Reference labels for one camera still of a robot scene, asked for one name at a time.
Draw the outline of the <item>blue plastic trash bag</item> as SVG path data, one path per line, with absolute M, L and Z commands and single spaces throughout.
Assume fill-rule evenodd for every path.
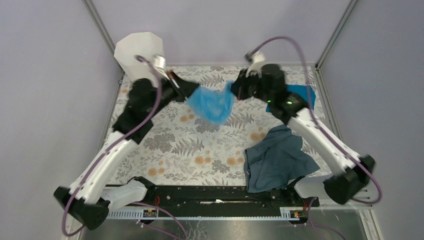
M 220 91 L 199 86 L 186 103 L 197 116 L 208 123 L 216 126 L 224 125 L 232 114 L 235 101 L 235 96 L 231 92 L 232 84 L 227 82 Z

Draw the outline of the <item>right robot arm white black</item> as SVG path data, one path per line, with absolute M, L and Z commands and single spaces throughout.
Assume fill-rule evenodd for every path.
M 354 200 L 354 195 L 369 182 L 375 184 L 378 192 L 377 198 L 369 203 L 375 204 L 381 200 L 381 186 L 372 175 L 375 160 L 370 155 L 360 156 L 320 124 L 313 111 L 309 85 L 287 85 L 285 73 L 276 64 L 251 65 L 239 72 L 231 85 L 231 92 L 239 100 L 255 97 L 265 102 L 267 112 L 296 131 L 329 166 L 332 175 L 322 181 L 317 177 L 308 177 L 306 173 L 301 174 L 299 181 L 288 178 L 294 184 L 294 188 L 286 193 L 291 205 L 299 206 L 307 198 L 323 194 L 343 205 Z

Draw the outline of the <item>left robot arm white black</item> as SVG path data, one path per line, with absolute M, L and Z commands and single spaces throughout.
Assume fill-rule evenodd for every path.
M 171 102 L 182 103 L 199 88 L 199 83 L 181 79 L 173 71 L 169 80 L 154 87 L 148 78 L 135 80 L 128 92 L 123 112 L 112 126 L 108 140 L 87 169 L 69 186 L 59 186 L 53 196 L 82 227 L 98 228 L 109 212 L 134 202 L 152 204 L 155 192 L 138 180 L 114 189 L 106 189 L 121 162 L 153 128 L 151 118 Z

